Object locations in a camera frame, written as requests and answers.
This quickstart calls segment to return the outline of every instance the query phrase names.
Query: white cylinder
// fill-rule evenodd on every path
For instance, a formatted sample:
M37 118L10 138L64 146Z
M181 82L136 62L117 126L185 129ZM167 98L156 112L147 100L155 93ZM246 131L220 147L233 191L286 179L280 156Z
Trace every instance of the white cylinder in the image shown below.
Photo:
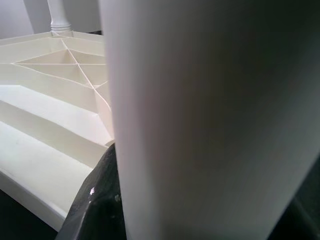
M127 238L265 240L319 153L310 12L100 6Z
M71 31L63 0L48 0L50 15L51 15L51 30L53 32Z

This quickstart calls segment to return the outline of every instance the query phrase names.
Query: dark floor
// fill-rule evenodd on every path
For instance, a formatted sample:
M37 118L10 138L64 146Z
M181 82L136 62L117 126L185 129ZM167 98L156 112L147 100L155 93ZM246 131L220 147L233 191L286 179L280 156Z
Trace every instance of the dark floor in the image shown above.
M54 240L57 232L0 190L1 240Z

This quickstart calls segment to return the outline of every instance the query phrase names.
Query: white column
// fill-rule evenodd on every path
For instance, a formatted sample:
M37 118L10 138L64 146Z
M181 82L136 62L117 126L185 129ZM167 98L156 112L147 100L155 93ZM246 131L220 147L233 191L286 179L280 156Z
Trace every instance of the white column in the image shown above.
M51 30L57 33L71 31L71 24L67 19L63 0L48 0L48 5L51 15Z
M100 1L128 240L265 240L317 158L318 24L265 6Z

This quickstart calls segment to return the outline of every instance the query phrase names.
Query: white pillar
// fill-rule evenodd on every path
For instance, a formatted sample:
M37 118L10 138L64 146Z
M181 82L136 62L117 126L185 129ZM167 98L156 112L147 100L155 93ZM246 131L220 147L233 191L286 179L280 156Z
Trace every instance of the white pillar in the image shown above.
M51 30L53 32L68 32L71 31L63 0L48 0L50 15L51 15Z
M319 24L267 3L100 1L128 240L265 240L316 159Z

